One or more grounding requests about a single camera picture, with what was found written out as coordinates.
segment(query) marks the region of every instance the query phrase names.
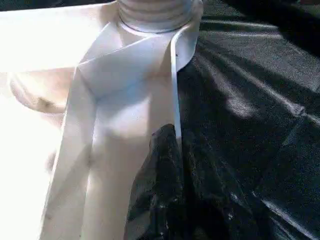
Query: white surface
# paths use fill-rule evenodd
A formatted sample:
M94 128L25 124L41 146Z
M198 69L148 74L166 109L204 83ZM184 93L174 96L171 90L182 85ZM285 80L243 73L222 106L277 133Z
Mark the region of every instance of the white surface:
M0 12L0 72L74 67L117 3Z
M147 33L163 33L186 24L196 0L118 0L121 19L131 28Z
M4 73L0 73L0 111L1 238L36 240L60 128L17 103Z
M203 11L197 4L181 31L137 33L143 39L119 44L126 34L112 33L115 23L101 34L116 40L105 46L98 37L85 55L70 89L41 240L123 239L132 183L151 134L168 123L180 132L176 74L195 51ZM104 48L97 52L97 46Z

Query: circular indentation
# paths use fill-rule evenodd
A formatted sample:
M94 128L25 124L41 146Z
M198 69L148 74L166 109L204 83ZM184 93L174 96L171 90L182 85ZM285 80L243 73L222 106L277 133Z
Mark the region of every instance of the circular indentation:
M64 107L54 104L42 97L35 96L14 74L9 76L8 85L14 98L24 107L43 114L63 114Z

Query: white plastic bottle neck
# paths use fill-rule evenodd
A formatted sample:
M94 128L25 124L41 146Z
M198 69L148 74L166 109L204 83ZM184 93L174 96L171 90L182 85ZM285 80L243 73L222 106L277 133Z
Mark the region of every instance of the white plastic bottle neck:
M178 29L192 16L193 0L118 0L118 3L122 21L145 33Z

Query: ribbed white cylinder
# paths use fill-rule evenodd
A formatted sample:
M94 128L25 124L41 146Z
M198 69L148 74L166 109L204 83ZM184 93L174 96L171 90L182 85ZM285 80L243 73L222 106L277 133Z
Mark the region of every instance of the ribbed white cylinder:
M186 24L193 0L118 0L121 19L145 33L163 33Z

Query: shiny black plastic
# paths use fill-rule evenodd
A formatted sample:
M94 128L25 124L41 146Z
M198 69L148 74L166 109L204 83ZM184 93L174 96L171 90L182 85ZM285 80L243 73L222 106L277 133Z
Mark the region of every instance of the shiny black plastic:
M226 2L206 2L195 55L178 73L180 233L320 239L319 20L280 1Z

